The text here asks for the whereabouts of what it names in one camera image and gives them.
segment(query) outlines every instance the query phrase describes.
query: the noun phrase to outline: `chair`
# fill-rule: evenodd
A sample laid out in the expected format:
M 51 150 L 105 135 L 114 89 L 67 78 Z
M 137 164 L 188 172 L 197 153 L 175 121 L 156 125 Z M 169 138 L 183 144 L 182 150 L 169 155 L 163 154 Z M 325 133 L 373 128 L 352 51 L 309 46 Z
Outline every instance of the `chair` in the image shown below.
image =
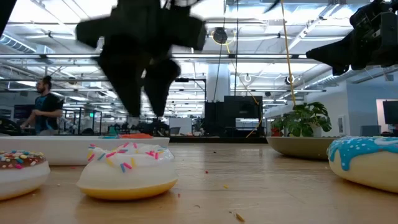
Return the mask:
M 180 134 L 181 127 L 170 128 L 170 134 Z
M 380 125 L 361 126 L 361 136 L 373 137 L 373 136 L 380 136 L 380 134 L 381 134 Z

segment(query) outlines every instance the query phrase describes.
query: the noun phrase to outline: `table surface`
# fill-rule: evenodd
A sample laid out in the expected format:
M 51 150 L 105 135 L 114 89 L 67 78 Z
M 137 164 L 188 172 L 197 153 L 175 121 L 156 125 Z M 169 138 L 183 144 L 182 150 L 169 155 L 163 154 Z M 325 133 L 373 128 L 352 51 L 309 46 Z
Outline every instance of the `table surface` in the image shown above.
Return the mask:
M 179 180 L 163 195 L 134 202 L 95 200 L 75 186 L 83 167 L 52 167 L 40 190 L 0 202 L 1 223 L 240 223 L 234 213 L 245 223 L 261 224 L 398 220 L 397 194 L 342 180 L 327 162 L 284 157 L 268 145 L 171 144 L 170 148 Z

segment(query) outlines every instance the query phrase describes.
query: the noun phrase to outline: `donut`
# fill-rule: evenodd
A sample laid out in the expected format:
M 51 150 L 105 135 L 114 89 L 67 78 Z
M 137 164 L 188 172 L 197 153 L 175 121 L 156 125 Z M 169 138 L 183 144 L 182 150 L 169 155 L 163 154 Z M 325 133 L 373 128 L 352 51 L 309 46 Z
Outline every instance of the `donut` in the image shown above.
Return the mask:
M 328 148 L 331 170 L 338 176 L 398 193 L 398 138 L 345 137 Z
M 164 147 L 127 142 L 107 151 L 91 145 L 76 185 L 94 198 L 135 200 L 170 190 L 177 182 L 173 154 Z
M 0 200 L 36 190 L 49 174 L 49 163 L 41 152 L 0 152 Z

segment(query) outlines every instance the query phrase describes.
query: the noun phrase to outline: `plant pot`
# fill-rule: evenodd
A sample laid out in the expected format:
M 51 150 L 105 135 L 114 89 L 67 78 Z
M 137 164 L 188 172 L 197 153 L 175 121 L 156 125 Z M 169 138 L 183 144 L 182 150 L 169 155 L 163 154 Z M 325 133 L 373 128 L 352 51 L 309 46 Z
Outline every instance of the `plant pot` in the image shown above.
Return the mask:
M 312 131 L 313 131 L 313 137 L 315 138 L 320 138 L 322 137 L 322 128 L 320 126 L 312 126 Z

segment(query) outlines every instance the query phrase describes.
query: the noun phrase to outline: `blue icing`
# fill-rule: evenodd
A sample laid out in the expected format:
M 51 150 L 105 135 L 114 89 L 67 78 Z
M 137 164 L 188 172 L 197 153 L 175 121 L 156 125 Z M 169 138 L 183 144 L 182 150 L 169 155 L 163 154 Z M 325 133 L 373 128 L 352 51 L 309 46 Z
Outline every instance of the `blue icing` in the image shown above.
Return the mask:
M 351 160 L 356 156 L 380 151 L 398 153 L 398 138 L 343 137 L 334 140 L 328 148 L 330 161 L 335 160 L 337 150 L 340 153 L 341 168 L 347 171 Z

